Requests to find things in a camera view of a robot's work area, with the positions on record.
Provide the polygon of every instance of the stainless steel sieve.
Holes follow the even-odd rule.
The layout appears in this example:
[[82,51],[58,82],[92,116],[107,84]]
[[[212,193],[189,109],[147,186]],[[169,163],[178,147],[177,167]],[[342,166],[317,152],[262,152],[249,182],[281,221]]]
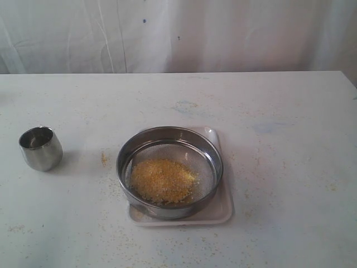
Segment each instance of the stainless steel sieve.
[[[192,193],[183,202],[156,204],[143,199],[131,187],[131,172],[148,159],[180,162],[197,174]],[[129,202],[142,213],[160,219],[179,219],[205,208],[215,195],[223,175],[218,150],[202,135],[182,127],[155,127],[128,140],[117,158],[119,182]]]

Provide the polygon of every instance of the white tray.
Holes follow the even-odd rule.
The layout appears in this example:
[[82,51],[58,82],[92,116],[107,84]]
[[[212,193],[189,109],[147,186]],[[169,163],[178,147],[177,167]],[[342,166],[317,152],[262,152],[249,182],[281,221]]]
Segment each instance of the white tray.
[[[222,150],[219,143],[217,132],[210,127],[186,127],[210,140],[214,146],[221,152]],[[132,222],[137,226],[155,227],[155,226],[182,226],[182,225],[207,225],[207,224],[220,224],[229,220],[233,214],[233,202],[229,190],[227,178],[223,175],[222,182],[217,188],[217,193],[213,197],[210,204],[194,214],[191,217],[165,221],[149,217],[132,205],[128,204],[128,215]]]

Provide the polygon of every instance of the white cloth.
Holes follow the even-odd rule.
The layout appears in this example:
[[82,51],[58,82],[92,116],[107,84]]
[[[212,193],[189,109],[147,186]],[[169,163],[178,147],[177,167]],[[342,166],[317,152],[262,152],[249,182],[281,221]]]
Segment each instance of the white cloth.
[[0,0],[0,73],[342,70],[356,0]]

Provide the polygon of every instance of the cup rim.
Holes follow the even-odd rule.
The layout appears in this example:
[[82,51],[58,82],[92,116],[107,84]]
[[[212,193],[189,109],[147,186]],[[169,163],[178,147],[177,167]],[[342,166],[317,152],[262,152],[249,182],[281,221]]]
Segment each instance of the cup rim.
[[[52,137],[49,139],[49,141],[47,141],[46,143],[42,144],[41,146],[35,147],[35,148],[28,148],[28,147],[25,147],[25,146],[23,146],[23,145],[21,144],[21,140],[25,137],[26,134],[28,134],[29,132],[31,132],[31,131],[33,131],[33,130],[41,129],[41,128],[45,128],[45,129],[51,131]],[[25,150],[31,150],[31,151],[32,151],[32,150],[38,150],[38,149],[40,149],[40,148],[46,146],[47,144],[49,144],[49,143],[52,141],[54,135],[55,135],[55,133],[54,133],[53,129],[50,128],[50,127],[46,127],[46,126],[33,127],[33,128],[31,128],[31,129],[25,131],[25,132],[20,136],[20,138],[18,139],[18,144],[20,145],[21,148],[23,148],[23,149],[25,149]]]

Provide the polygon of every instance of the steel cup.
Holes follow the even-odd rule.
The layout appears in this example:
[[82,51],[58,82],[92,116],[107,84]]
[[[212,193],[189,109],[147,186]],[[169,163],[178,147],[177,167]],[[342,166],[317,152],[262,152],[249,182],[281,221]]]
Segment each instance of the steel cup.
[[61,161],[62,146],[49,127],[35,127],[21,135],[18,140],[26,163],[38,171],[48,171]]

